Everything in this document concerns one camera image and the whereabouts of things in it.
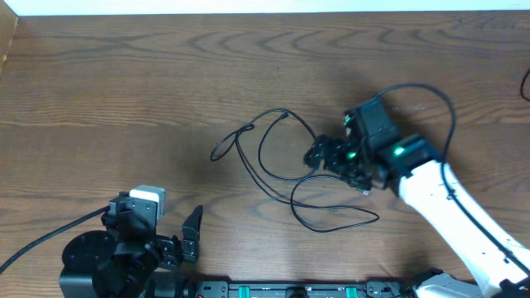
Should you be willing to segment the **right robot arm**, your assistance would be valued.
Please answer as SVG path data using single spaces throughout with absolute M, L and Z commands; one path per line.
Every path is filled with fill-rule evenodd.
M 475 279 L 432 270 L 402 288 L 404 297 L 527 297 L 529 250 L 502 229 L 419 134 L 403 137 L 378 98 L 344 113 L 343 139 L 318 136 L 304 162 L 362 192 L 393 189 L 446 241 Z

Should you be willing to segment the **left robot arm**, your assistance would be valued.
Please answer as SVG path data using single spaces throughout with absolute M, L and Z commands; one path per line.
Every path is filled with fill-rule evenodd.
M 59 284 L 65 297 L 194 297 L 194 282 L 179 272 L 199 259 L 198 205 L 181 225 L 182 235 L 161 236 L 166 192 L 142 185 L 108 203 L 102 230 L 82 233 L 62 253 Z

